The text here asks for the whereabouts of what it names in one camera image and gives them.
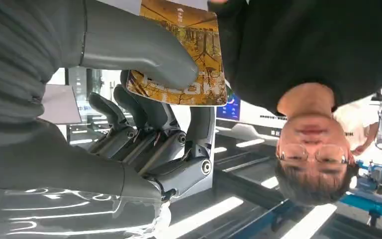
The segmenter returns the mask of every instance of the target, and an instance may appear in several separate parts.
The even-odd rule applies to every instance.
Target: eyeglasses
[[[347,164],[348,159],[345,156],[345,151],[335,145],[326,144],[323,145],[315,152],[315,159],[320,163],[328,164]],[[281,146],[279,160],[286,162],[301,162],[308,159],[307,149],[302,144],[285,144]]]

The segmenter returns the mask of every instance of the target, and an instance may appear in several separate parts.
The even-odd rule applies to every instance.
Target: metal joint screw
[[[211,172],[211,162],[208,159],[205,159],[201,163],[201,171],[203,172],[204,175],[208,175]]]
[[[178,137],[179,143],[185,143],[186,139],[187,138],[183,134],[179,135],[179,137]]]
[[[128,138],[133,138],[134,137],[134,132],[130,131],[126,135],[127,135]]]

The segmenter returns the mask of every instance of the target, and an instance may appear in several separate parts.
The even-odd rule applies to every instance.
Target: man's nose
[[[315,154],[319,148],[323,145],[321,140],[303,140],[302,144],[304,145],[307,153],[309,155]]]

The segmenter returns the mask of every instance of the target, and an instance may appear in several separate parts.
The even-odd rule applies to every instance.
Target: man's eye
[[[332,158],[323,158],[323,159],[321,159],[321,162],[324,162],[324,163],[335,163],[336,160],[332,159]]]
[[[301,160],[302,157],[300,156],[291,156],[291,157],[287,157],[288,159],[291,159],[291,160]]]

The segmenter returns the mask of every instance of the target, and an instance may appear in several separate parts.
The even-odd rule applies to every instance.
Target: hand
[[[360,156],[362,153],[364,153],[364,151],[368,148],[368,145],[360,145],[358,146],[355,150],[352,151],[352,154],[354,154],[355,156]]]

